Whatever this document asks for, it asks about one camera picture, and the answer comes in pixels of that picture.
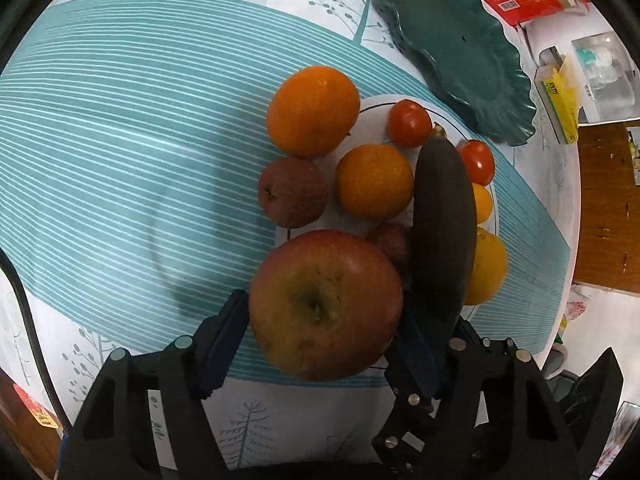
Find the small orange mandarin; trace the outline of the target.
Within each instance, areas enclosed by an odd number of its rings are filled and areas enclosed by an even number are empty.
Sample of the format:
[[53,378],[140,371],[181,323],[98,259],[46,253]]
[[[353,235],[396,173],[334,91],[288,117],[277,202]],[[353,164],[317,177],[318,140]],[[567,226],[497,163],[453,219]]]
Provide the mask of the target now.
[[413,198],[413,171],[393,144],[362,144],[334,171],[337,201],[352,216],[371,221],[401,214]]

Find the wooden cabinet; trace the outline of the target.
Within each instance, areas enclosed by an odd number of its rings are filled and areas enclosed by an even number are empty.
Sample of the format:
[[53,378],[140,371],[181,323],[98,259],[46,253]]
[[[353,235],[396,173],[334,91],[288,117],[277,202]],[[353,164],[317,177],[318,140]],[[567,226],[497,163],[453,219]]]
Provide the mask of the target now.
[[624,124],[590,126],[578,139],[582,213],[574,280],[639,291],[639,188]]

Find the large orange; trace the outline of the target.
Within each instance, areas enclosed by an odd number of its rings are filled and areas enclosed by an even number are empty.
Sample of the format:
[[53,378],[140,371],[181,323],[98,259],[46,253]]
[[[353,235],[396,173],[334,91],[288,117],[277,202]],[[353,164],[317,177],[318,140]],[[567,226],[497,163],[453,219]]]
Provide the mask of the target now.
[[266,115],[268,136],[285,154],[323,157],[345,140],[359,110],[359,92],[349,76],[330,66],[310,66],[274,94]]

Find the red lychee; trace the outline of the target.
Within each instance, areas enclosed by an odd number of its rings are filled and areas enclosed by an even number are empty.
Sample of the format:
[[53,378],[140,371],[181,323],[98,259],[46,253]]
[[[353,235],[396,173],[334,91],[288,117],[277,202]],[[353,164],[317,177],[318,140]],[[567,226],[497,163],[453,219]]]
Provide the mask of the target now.
[[367,234],[366,240],[382,250],[395,266],[402,266],[409,261],[410,234],[408,226],[383,222]]

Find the yellow tissue pack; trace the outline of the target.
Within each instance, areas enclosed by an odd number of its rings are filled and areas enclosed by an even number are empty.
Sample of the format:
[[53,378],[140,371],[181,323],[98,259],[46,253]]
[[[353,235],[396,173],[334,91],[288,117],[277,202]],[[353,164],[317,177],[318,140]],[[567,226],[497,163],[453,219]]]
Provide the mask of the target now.
[[552,123],[556,138],[563,144],[578,141],[578,81],[568,56],[559,66],[539,66],[535,84]]

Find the dark green wavy plate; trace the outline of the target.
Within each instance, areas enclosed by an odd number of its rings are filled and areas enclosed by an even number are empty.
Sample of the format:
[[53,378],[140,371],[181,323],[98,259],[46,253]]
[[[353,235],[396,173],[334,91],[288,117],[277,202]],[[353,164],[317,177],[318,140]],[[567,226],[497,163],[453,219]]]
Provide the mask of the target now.
[[536,106],[518,49],[480,0],[380,0],[427,85],[473,131],[520,146]]

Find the yellow lemon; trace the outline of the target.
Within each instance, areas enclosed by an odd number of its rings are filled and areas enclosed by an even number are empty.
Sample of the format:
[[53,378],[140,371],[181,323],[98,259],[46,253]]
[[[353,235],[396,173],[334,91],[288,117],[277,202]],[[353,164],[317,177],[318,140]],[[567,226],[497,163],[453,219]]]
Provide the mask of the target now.
[[473,269],[466,285],[464,304],[478,306],[496,296],[507,273],[506,246],[495,234],[478,228]]

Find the teal striped table runner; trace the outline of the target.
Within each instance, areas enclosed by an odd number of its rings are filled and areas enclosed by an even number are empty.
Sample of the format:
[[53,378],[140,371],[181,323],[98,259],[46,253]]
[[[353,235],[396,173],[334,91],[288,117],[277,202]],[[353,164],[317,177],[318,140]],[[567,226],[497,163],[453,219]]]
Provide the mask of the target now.
[[1,245],[29,292],[137,351],[190,332],[285,239],[257,181],[292,73],[332,66],[364,114],[427,86],[303,18],[242,0],[74,0],[41,14],[1,76]]

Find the large red apple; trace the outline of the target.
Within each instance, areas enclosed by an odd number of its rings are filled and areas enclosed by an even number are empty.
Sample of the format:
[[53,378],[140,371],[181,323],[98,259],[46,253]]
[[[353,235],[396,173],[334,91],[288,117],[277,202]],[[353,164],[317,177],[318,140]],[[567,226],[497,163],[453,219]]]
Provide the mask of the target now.
[[267,361],[306,382],[357,375],[390,346],[401,278],[372,243],[317,230],[270,252],[248,292],[250,328]]

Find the white clear storage box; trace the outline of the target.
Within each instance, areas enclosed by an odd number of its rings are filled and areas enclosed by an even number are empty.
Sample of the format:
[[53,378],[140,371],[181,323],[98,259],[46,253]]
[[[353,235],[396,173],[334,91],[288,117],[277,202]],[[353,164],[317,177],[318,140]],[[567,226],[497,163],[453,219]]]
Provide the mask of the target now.
[[639,120],[639,67],[615,32],[563,40],[537,54],[544,65],[560,68],[577,93],[578,125]]

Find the white round printed placemat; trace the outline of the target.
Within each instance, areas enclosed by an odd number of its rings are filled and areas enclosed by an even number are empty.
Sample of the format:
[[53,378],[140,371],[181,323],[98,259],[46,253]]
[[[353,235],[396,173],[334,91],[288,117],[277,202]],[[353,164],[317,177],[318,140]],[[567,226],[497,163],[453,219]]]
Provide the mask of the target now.
[[[334,152],[314,162],[323,172],[330,188],[334,185],[334,170],[337,163],[350,150],[362,144],[390,144],[386,133],[388,112],[396,102],[405,98],[407,97],[400,94],[381,94],[361,101],[358,120],[349,136]],[[407,99],[421,104],[431,116],[432,122],[444,128],[447,139],[454,146],[472,139],[471,130],[459,119],[454,118],[453,114],[445,112],[442,106],[414,96],[408,96]],[[329,205],[317,221],[297,230],[286,230],[277,226],[274,231],[274,246],[278,247],[290,238],[312,230],[340,230],[364,237],[372,228],[371,221],[359,220],[342,211],[340,203],[334,195],[331,195]]]

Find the small yellow kumquat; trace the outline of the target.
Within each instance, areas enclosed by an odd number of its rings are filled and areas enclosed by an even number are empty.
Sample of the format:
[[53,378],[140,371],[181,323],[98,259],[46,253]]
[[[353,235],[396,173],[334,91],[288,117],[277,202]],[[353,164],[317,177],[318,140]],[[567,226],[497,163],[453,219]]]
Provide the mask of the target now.
[[494,210],[494,205],[492,204],[492,198],[488,188],[475,182],[472,183],[472,187],[476,209],[476,223],[482,224],[490,218]]

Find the tree pattern tablecloth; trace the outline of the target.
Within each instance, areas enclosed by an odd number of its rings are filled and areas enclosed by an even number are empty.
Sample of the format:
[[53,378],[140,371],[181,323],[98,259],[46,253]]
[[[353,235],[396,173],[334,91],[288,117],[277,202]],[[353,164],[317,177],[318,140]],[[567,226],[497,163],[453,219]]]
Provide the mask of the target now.
[[[74,0],[53,0],[46,10],[67,1]],[[394,46],[390,39],[393,29],[386,25],[372,0],[242,1],[336,32],[424,81],[404,52]],[[548,351],[544,347],[550,347],[552,327],[558,326],[556,312],[561,298],[567,296],[579,216],[574,199],[576,148],[554,142],[550,120],[536,93],[530,90],[538,110],[533,121],[535,134],[527,144],[511,148],[487,140],[497,151],[497,182],[491,183],[490,189],[498,207],[494,225],[488,222],[485,226],[491,231],[498,228],[497,233],[506,242],[509,275],[496,299],[475,312],[469,308],[463,312],[469,312],[476,329],[488,336],[502,338],[515,328],[512,337],[516,342],[540,356]],[[125,347],[131,353],[149,352],[131,349],[88,330],[28,290],[27,296],[56,393],[72,420],[111,350]],[[392,393],[383,382],[384,361],[379,362],[377,370],[354,378],[307,386],[270,366],[250,330],[239,350],[224,388],[204,404],[229,466],[316,457],[370,460],[375,456],[370,439],[393,403]]]

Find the dark overripe banana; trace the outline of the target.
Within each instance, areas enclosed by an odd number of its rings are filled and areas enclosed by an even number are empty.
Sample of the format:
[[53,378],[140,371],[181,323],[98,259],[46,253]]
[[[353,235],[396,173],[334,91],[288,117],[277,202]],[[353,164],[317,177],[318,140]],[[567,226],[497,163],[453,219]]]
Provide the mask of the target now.
[[409,312],[432,347],[450,338],[474,263],[476,208],[472,182],[449,140],[433,136],[414,172]]

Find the red cherry tomato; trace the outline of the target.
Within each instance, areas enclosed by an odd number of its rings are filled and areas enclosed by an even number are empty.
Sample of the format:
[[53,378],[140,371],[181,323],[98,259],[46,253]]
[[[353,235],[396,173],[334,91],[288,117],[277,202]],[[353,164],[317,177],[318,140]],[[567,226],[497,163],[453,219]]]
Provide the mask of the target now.
[[400,150],[420,148],[433,132],[430,115],[417,102],[401,100],[395,103],[386,120],[386,132]]
[[461,142],[458,153],[473,183],[487,186],[495,177],[495,159],[489,146],[477,140]]

